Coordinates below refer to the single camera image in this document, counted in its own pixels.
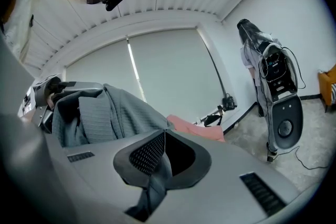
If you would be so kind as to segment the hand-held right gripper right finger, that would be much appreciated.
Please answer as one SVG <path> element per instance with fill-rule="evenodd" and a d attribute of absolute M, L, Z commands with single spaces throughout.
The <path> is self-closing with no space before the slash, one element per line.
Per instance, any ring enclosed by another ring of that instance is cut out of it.
<path fill-rule="evenodd" d="M 196 185 L 169 190 L 146 224 L 254 224 L 267 218 L 240 176 L 255 173 L 287 205 L 298 195 L 297 187 L 282 173 L 244 149 L 180 133 L 204 147 L 212 165 Z"/>

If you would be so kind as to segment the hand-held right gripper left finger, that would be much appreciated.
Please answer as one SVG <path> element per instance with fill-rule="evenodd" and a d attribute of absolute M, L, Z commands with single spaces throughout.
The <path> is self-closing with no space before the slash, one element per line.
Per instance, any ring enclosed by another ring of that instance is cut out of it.
<path fill-rule="evenodd" d="M 74 148 L 45 139 L 52 163 L 46 206 L 55 222 L 173 224 L 163 130 Z"/>

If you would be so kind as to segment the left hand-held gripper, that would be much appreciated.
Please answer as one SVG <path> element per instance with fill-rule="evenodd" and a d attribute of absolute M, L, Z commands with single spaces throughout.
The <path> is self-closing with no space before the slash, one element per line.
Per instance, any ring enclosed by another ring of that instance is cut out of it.
<path fill-rule="evenodd" d="M 95 91 L 103 89 L 103 85 L 99 83 L 61 82 L 59 74 L 50 75 L 32 86 L 31 93 L 34 94 L 35 106 L 32 105 L 32 109 L 27 113 L 23 113 L 19 119 L 26 123 L 33 123 L 44 132 L 51 134 L 55 108 L 51 98 L 57 92 L 58 86 L 60 86 L 62 92 Z"/>

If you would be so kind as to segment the grey-blue garment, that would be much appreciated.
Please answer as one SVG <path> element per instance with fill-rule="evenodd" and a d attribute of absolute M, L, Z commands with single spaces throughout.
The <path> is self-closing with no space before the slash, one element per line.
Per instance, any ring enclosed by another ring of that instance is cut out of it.
<path fill-rule="evenodd" d="M 99 197 L 78 175 L 64 151 L 91 144 L 114 145 L 146 132 L 172 129 L 173 125 L 142 100 L 107 84 L 95 90 L 58 94 L 51 102 L 55 108 L 48 148 L 63 187 L 62 195 L 81 208 L 76 219 L 85 223 L 143 224 L 166 194 L 164 180 L 172 176 L 166 154 L 160 158 L 140 203 L 121 212 L 113 198 Z"/>

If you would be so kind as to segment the pink sofa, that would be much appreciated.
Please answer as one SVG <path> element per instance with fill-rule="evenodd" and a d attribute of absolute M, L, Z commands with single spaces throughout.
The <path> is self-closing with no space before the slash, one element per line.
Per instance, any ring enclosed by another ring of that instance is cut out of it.
<path fill-rule="evenodd" d="M 175 115 L 169 115 L 166 119 L 174 125 L 174 129 L 178 132 L 201 136 L 213 141 L 225 142 L 223 130 L 220 126 L 199 126 L 184 121 Z"/>

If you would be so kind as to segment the person's cream shirt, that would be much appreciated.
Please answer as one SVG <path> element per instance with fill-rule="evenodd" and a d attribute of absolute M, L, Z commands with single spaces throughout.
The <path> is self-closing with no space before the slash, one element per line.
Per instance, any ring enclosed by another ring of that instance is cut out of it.
<path fill-rule="evenodd" d="M 4 25 L 3 37 L 13 55 L 24 62 L 29 49 L 33 12 L 38 0 L 15 0 L 14 10 Z"/>

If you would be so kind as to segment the orange chair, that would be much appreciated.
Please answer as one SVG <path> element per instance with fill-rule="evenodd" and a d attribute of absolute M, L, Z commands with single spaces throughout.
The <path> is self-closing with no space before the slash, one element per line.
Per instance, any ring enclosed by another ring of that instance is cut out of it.
<path fill-rule="evenodd" d="M 331 105 L 331 85 L 336 83 L 336 64 L 328 71 L 318 73 L 319 89 L 321 99 L 325 106 L 325 112 Z"/>

